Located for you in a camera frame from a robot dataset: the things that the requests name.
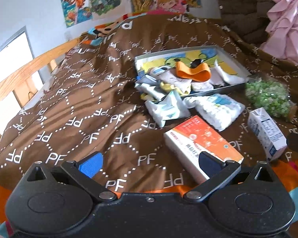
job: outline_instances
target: plastic bag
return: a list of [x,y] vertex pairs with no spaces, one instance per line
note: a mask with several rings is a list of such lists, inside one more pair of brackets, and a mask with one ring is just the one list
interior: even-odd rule
[[256,79],[246,84],[246,97],[255,108],[263,107],[270,116],[290,117],[295,114],[295,104],[291,102],[287,87],[273,78]]
[[193,108],[215,129],[225,130],[243,112],[245,105],[227,95],[186,97],[187,108]]
[[171,91],[165,99],[158,104],[147,100],[145,106],[160,128],[164,127],[165,121],[167,120],[186,118],[191,115],[183,104],[179,93],[175,90]]

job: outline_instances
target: white wall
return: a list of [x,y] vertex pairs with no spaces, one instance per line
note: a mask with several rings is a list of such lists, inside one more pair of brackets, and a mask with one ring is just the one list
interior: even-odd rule
[[[217,0],[202,0],[195,16],[219,18]],[[78,37],[90,28],[110,22],[88,20],[66,28],[60,0],[0,0],[0,46],[19,29],[26,26],[34,57]]]

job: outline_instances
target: white box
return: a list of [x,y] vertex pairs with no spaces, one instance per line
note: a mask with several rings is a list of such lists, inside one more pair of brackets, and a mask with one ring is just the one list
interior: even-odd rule
[[287,147],[286,138],[266,110],[250,111],[248,126],[263,146],[268,160],[279,158]]
[[198,116],[193,116],[164,133],[164,140],[198,184],[210,179],[199,166],[201,151],[206,151],[223,162],[231,159],[242,163],[244,159],[229,142]]

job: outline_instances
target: wooden bed rail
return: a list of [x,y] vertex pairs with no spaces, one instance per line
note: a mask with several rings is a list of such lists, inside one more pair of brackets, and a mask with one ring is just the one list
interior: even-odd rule
[[80,42],[80,38],[70,40],[46,53],[34,58],[0,82],[0,102],[13,92],[20,107],[23,107],[37,92],[31,79],[32,74],[44,66],[52,72],[57,64],[55,59],[68,52]]

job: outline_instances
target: blue foam pad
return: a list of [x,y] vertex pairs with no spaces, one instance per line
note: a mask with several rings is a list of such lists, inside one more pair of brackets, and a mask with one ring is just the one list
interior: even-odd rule
[[99,172],[99,170],[103,166],[103,155],[102,153],[98,153],[95,156],[91,157],[84,163],[82,163],[78,169],[88,176],[89,178],[92,178],[96,173]]

